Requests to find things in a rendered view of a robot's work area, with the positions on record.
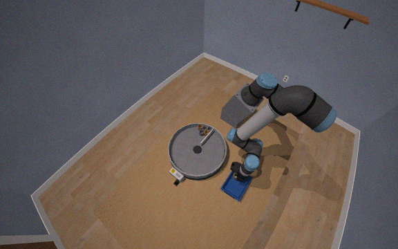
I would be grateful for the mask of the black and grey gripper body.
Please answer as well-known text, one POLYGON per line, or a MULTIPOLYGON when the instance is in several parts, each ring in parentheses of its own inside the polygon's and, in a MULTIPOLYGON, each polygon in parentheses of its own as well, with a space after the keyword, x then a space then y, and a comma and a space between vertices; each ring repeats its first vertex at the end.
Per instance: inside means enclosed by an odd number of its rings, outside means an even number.
POLYGON ((241 163, 232 162, 231 167, 230 167, 230 170, 233 171, 233 172, 236 172, 236 173, 238 174, 238 175, 237 175, 237 178, 236 178, 237 181, 243 182, 246 178, 248 178, 248 176, 249 176, 250 174, 245 174, 245 173, 242 171, 241 166, 242 166, 241 163))

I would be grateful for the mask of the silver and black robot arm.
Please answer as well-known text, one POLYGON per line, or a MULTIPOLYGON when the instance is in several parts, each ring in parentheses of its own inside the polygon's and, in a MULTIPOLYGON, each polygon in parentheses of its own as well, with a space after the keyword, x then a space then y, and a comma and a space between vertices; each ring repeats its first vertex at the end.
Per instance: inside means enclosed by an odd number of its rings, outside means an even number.
POLYGON ((237 130, 231 128, 227 134, 228 141, 247 152, 241 166, 245 174, 251 174, 258 168, 263 150, 263 142, 250 137, 277 117, 291 113, 311 130, 322 132, 334 123, 337 116, 333 107, 312 89, 301 85, 283 88, 271 73, 260 74, 240 94, 244 103, 252 107, 256 106, 263 96, 268 99, 268 103, 247 122, 237 130))

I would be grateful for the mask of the blue open crate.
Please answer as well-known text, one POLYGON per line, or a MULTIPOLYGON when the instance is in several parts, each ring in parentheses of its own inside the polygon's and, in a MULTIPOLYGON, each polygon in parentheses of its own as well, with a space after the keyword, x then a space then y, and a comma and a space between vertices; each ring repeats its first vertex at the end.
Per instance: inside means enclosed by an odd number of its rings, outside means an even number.
POLYGON ((231 173, 228 175, 226 181, 223 183, 220 190, 222 192, 225 192, 226 194, 230 195, 232 198, 234 198, 234 200, 240 201, 241 197, 243 196, 245 190, 247 189, 247 187, 253 177, 249 176, 243 182, 240 182, 240 181, 233 179, 234 173, 235 172, 231 171, 231 173), (247 186, 246 186, 246 184, 247 184, 247 186), (238 198, 238 197, 240 197, 240 198, 238 198))

